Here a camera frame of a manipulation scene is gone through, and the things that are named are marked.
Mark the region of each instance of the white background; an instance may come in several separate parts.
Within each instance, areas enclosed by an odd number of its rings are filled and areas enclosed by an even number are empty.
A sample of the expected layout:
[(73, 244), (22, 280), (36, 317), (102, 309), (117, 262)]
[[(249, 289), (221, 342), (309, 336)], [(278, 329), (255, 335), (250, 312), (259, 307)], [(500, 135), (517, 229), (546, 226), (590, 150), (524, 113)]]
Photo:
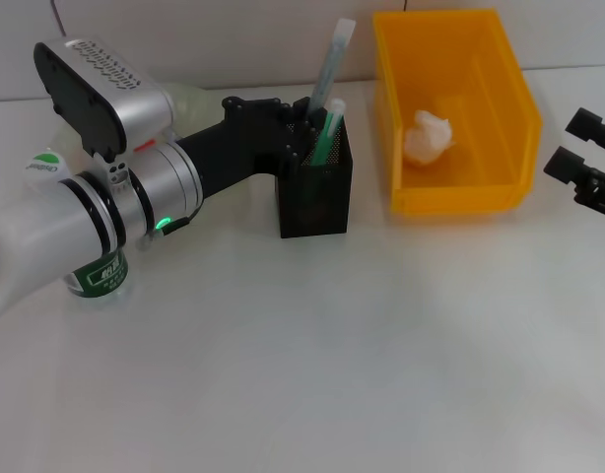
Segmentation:
[[(403, 0), (58, 0), (67, 33), (95, 33), (161, 81), (201, 87), (312, 82), (335, 21), (359, 27), (342, 79), (373, 76), (370, 14)], [(524, 68), (605, 64), (605, 0), (409, 0), (495, 6)], [(32, 51), (57, 36), (49, 0), (0, 0), (0, 100), (42, 97)]]

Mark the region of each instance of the black mesh pen holder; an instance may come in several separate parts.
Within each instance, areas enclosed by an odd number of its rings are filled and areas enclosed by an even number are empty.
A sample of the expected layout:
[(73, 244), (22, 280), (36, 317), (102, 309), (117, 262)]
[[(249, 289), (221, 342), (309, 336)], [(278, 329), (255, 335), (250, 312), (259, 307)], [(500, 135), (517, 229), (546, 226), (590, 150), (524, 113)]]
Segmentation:
[(348, 228), (353, 157), (344, 121), (326, 164), (312, 166), (311, 155), (294, 175), (276, 179), (281, 238), (344, 234)]

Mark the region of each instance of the white tabletop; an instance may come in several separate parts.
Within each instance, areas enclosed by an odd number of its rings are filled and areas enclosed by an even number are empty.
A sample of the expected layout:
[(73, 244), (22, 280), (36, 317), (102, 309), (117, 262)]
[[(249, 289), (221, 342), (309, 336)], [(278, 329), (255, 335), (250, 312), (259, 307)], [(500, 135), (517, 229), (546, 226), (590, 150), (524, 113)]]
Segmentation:
[[(526, 78), (537, 169), (560, 144), (605, 169), (561, 131), (579, 106), (605, 117), (605, 68)], [(122, 304), (82, 310), (60, 282), (17, 304), (0, 320), (0, 472), (605, 472), (605, 217), (538, 171), (505, 216), (397, 222), (372, 84), (334, 93), (349, 232), (279, 239), (256, 176), (130, 252)], [(0, 103), (0, 203), (59, 124), (47, 101)]]

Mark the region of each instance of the yellow storage bin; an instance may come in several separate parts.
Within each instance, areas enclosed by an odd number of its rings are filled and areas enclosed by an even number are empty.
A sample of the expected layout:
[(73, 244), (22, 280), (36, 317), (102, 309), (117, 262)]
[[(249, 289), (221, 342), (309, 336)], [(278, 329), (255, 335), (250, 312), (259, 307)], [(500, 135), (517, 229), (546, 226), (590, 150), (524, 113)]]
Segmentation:
[[(375, 113), (391, 207), (409, 216), (509, 210), (530, 191), (541, 116), (495, 10), (377, 13)], [(416, 110), (448, 118), (433, 164), (403, 156)]]

